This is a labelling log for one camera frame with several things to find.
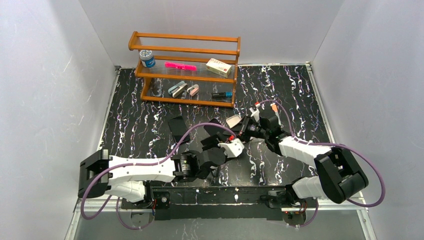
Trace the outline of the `pink phone case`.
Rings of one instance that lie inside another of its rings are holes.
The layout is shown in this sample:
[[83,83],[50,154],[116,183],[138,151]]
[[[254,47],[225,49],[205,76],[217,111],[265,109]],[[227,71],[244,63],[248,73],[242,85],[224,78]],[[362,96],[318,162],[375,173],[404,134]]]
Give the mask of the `pink phone case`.
[[240,121],[242,120],[242,117],[239,114],[233,115],[228,117],[225,122],[229,126],[229,128],[235,127]]

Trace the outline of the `black smartphone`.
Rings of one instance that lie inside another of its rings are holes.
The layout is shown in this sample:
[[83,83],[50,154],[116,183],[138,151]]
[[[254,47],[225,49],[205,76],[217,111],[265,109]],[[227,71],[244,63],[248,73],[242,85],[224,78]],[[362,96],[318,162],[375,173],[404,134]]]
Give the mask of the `black smartphone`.
[[183,138],[188,128],[182,115],[171,117],[168,120],[168,126],[175,143],[178,143],[181,139],[183,139],[182,144],[190,142],[191,138],[189,134]]

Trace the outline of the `phone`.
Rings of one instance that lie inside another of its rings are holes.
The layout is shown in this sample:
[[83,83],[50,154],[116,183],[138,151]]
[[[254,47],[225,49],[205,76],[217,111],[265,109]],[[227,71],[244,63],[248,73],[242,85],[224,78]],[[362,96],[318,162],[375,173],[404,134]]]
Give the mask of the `phone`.
[[[209,123],[217,124],[217,125],[220,125],[220,126],[222,125],[216,118],[211,119],[209,121]],[[225,136],[227,138],[230,136],[230,133],[228,131],[226,131],[223,128],[214,126],[214,125],[210,125],[210,124],[209,125],[204,125],[203,126],[203,129],[208,133],[208,135],[210,137],[211,136],[218,135],[218,134],[221,134],[221,135],[223,135],[223,136]]]

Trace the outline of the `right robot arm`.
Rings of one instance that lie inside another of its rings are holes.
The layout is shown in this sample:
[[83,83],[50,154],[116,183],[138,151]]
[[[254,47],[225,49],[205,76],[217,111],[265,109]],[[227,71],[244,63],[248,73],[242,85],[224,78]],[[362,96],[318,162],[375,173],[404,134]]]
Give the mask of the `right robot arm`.
[[288,200],[321,198],[341,204],[369,185],[367,176],[349,150],[302,143],[283,130],[276,116],[260,117],[258,121],[244,116],[231,129],[243,142],[263,139],[271,152],[315,169],[316,176],[298,178],[285,187]]

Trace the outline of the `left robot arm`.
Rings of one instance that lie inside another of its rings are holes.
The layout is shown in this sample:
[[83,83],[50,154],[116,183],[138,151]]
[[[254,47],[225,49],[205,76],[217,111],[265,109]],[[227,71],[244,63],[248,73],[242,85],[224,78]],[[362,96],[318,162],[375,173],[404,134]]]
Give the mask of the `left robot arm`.
[[190,183],[206,179],[244,150],[240,139],[223,141],[217,134],[205,139],[202,151],[188,150],[170,158],[125,158],[97,150],[79,165],[78,197],[98,198],[105,194],[131,203],[146,201],[149,181]]

